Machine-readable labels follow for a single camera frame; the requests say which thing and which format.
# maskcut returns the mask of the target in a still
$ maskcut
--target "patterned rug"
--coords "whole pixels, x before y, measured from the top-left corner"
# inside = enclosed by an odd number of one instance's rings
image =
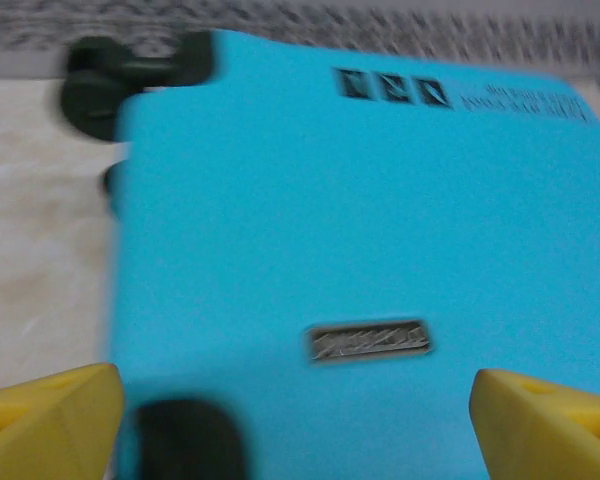
[[[596,19],[240,0],[0,0],[0,76],[54,76],[63,46],[84,35],[110,35],[138,53],[164,55],[177,32],[207,28],[305,45],[600,76]]]

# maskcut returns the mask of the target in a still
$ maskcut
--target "yellow plastic piece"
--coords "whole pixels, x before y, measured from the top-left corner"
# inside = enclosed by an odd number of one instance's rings
[[[600,396],[481,370],[470,413],[492,480],[600,480]]]
[[[0,480],[102,480],[123,410],[110,364],[0,390]]]

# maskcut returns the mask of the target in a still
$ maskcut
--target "floor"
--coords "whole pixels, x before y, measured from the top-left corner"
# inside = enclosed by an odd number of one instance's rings
[[[0,81],[0,387],[103,358],[116,147],[68,131],[54,81]],[[600,116],[593,82],[578,88]]]

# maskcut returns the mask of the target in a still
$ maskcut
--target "blue suitcase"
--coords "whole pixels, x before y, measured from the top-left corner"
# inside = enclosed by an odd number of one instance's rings
[[[120,116],[118,480],[482,480],[479,369],[600,393],[600,122],[572,87],[212,39],[204,83]]]

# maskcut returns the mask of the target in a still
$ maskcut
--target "white tile floor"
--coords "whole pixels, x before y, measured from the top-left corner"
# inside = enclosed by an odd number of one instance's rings
[[[593,83],[579,89],[600,116]],[[0,387],[99,358],[116,148],[55,122],[50,81],[0,81]]]

